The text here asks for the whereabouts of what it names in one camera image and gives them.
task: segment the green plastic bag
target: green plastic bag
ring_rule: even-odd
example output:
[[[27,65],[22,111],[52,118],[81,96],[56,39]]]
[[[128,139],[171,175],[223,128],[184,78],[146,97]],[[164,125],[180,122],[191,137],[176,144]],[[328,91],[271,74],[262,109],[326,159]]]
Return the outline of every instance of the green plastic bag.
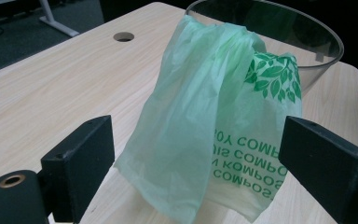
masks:
[[[206,198],[254,222],[287,169],[278,160],[286,116],[301,117],[296,59],[256,53],[246,76],[227,74],[216,119]]]
[[[266,62],[259,62],[256,55],[259,55],[259,59],[270,56],[261,53],[265,51],[261,39],[245,27],[229,23],[205,26],[187,15],[177,25],[164,52],[156,87],[144,105],[129,142],[115,162],[120,173],[160,213],[178,223],[192,223],[205,195],[207,199],[235,209],[246,217],[248,214],[241,210],[242,202],[255,203],[255,207],[249,207],[257,215],[247,217],[250,220],[266,207],[264,201],[263,205],[258,203],[258,200],[264,200],[258,193],[241,193],[250,190],[213,175],[220,162],[226,159],[224,155],[215,152],[220,144],[220,132],[229,133],[233,137],[251,136],[244,135],[249,132],[242,133],[246,129],[242,127],[243,123],[251,121],[246,121],[247,114],[241,117],[241,113],[246,111],[242,108],[244,102],[241,97],[246,96],[247,91],[254,92],[255,84],[258,86],[262,81],[256,78],[257,73],[254,76],[253,71],[258,71],[258,67]],[[293,74],[287,76],[287,80],[294,78]],[[266,81],[269,84],[260,86],[260,90],[252,93],[256,97],[255,101],[265,101],[274,95],[277,99],[281,97],[281,102],[287,102],[291,94],[286,91],[286,84],[278,88],[277,97],[277,84],[273,85],[273,91],[265,91],[265,86],[271,88],[271,80],[266,78]],[[245,107],[255,112],[256,107],[253,106],[257,103],[252,103],[251,96],[246,97],[248,99],[245,103],[249,105]],[[278,116],[274,104],[259,105],[257,109],[261,111],[256,111],[256,114],[260,117],[272,116],[267,119],[268,122],[278,117],[280,119],[286,111],[283,108]],[[229,116],[240,120],[230,120]],[[271,127],[276,128],[279,135],[282,134],[282,130],[279,130],[282,122],[277,123],[279,127]],[[269,128],[263,120],[259,125]],[[280,167],[276,161],[273,162],[271,167]],[[234,200],[232,194],[250,198],[241,198],[231,203]]]

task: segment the dark floor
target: dark floor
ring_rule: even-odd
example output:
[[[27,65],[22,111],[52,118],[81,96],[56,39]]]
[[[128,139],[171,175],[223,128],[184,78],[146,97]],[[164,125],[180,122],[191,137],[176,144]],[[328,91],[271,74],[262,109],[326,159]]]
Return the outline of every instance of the dark floor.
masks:
[[[54,19],[79,33],[103,24],[99,0],[65,1],[51,7]],[[39,20],[41,8],[0,20],[0,69],[41,50],[65,41],[70,36]]]

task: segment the glass rim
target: glass rim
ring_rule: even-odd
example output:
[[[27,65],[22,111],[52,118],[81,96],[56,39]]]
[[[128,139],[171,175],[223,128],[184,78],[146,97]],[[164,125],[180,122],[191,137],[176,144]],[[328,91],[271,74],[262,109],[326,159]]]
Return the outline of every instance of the glass rim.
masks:
[[[186,11],[185,11],[185,15],[189,15],[189,12],[191,10],[191,8],[193,8],[195,5],[201,3],[201,2],[207,2],[208,0],[197,0],[195,2],[193,2],[192,4],[190,4],[187,8],[186,8]],[[273,6],[276,6],[276,7],[282,7],[282,8],[285,8],[287,10],[290,10],[290,11],[293,11],[297,14],[300,14],[316,23],[318,23],[319,25],[321,25],[325,30],[327,30],[334,38],[335,40],[337,41],[338,43],[338,55],[336,58],[334,58],[332,61],[328,62],[328,63],[323,63],[323,64],[318,64],[318,65],[311,65],[311,66],[298,66],[298,69],[304,69],[304,70],[309,70],[309,69],[322,69],[322,68],[328,68],[330,67],[331,65],[339,62],[339,60],[341,60],[342,56],[344,55],[344,44],[341,40],[341,38],[339,38],[339,36],[336,34],[336,32],[334,32],[330,27],[328,27],[327,25],[325,25],[323,22],[313,18],[312,16],[300,11],[300,10],[297,10],[295,8],[292,8],[292,7],[287,7],[285,5],[282,5],[282,4],[278,4],[278,3],[274,3],[274,2],[270,2],[270,1],[267,1],[267,0],[247,0],[247,1],[253,1],[253,2],[260,2],[260,3],[266,3],[266,4],[270,4],[270,5],[273,5]]]

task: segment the black clamp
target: black clamp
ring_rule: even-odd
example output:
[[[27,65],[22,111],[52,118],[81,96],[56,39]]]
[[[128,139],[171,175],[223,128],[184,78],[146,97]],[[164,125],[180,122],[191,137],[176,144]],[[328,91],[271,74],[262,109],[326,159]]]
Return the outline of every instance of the black clamp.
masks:
[[[281,163],[337,223],[358,223],[358,147],[305,119],[287,117]]]
[[[79,223],[115,161],[110,116],[80,125],[42,159],[42,170],[0,177],[0,224]]]

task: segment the cable hole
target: cable hole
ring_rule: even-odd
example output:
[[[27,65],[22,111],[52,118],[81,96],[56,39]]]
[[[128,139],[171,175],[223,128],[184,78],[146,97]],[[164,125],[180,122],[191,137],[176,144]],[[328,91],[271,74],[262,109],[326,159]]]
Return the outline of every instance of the cable hole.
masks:
[[[118,42],[129,42],[132,41],[135,36],[129,32],[120,32],[115,34],[113,38]]]

